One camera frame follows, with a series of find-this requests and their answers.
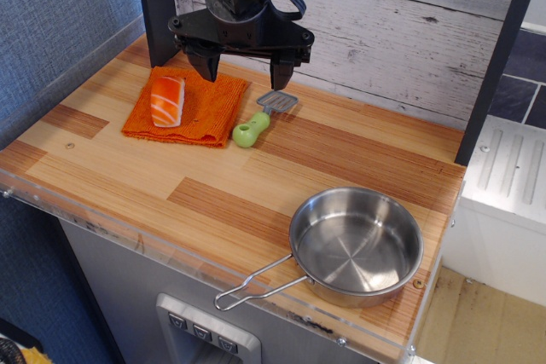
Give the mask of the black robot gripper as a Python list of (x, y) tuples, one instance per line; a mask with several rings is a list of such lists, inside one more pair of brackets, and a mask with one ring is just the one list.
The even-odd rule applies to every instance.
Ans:
[(268, 0), (263, 5), (251, 1), (247, 10), (234, 14), (226, 0), (205, 0), (204, 9), (170, 18), (168, 28), (206, 81), (216, 81), (221, 54), (243, 55), (270, 59), (271, 88), (284, 90), (294, 64), (310, 61), (315, 40), (296, 23), (305, 14), (305, 2), (289, 1), (294, 11), (281, 11)]

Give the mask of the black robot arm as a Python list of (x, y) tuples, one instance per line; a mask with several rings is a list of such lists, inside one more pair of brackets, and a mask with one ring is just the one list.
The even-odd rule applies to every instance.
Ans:
[(284, 90), (296, 67), (309, 62), (314, 35), (298, 25), (304, 0), (205, 0), (204, 9), (175, 16), (168, 28), (176, 46), (207, 81), (221, 55), (267, 59), (273, 90)]

